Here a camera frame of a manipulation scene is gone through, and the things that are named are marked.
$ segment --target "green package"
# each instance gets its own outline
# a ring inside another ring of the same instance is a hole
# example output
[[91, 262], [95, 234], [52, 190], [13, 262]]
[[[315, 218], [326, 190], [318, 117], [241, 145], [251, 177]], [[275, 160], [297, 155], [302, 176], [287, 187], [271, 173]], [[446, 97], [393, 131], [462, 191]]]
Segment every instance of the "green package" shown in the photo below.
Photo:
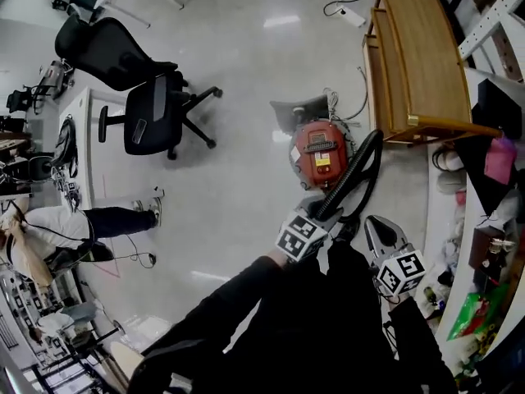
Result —
[[484, 332], [496, 318], [508, 288], [501, 285], [490, 293], [469, 293], [447, 340]]

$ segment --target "black backpack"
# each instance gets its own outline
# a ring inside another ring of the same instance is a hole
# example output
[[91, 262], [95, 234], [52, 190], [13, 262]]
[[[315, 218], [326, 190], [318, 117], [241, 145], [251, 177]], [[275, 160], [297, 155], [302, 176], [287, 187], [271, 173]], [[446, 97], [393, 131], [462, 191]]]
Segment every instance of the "black backpack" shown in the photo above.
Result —
[[51, 161], [55, 168], [69, 165], [69, 175], [75, 178], [78, 173], [78, 158], [76, 152], [75, 123], [71, 115], [68, 115], [58, 134], [58, 141], [55, 144], [55, 154]]

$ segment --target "black corrugated hose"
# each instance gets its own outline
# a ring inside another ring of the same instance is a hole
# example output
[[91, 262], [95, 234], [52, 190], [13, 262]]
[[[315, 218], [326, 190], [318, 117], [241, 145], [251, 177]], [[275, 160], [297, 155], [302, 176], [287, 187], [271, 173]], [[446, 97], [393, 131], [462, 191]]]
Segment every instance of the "black corrugated hose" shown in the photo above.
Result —
[[[376, 186], [379, 167], [381, 165], [381, 153], [383, 151], [383, 132], [374, 130], [370, 133], [359, 147], [359, 150], [350, 161], [345, 173], [339, 179], [336, 187], [328, 193], [319, 208], [315, 210], [314, 217], [321, 222], [330, 218], [345, 197], [355, 189], [362, 181], [368, 180], [368, 187], [358, 207], [349, 215], [341, 217], [339, 222], [349, 222], [357, 218], [367, 205], [374, 187]], [[374, 154], [372, 165], [364, 171], [368, 160]]]

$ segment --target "person in black clothes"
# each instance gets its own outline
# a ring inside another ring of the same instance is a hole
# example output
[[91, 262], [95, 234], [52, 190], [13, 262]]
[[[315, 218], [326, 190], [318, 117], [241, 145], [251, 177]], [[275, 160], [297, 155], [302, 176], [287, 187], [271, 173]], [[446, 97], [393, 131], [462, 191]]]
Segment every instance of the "person in black clothes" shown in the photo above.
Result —
[[[169, 392], [194, 394], [456, 393], [411, 297], [390, 312], [395, 360], [368, 262], [350, 246], [357, 229], [358, 223], [346, 226], [334, 239], [326, 275], [314, 256], [287, 264], [272, 251], [255, 260], [144, 352], [128, 393], [161, 393], [172, 373], [191, 388]], [[223, 352], [259, 301], [246, 331]]]

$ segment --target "yellow label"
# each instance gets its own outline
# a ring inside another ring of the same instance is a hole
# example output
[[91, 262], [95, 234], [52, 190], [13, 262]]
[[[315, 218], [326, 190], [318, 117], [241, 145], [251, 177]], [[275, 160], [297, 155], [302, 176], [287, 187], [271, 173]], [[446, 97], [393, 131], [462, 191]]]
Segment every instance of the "yellow label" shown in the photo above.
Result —
[[321, 152], [316, 152], [315, 153], [315, 166], [324, 167], [326, 165], [330, 165], [330, 154], [329, 153], [321, 154]]

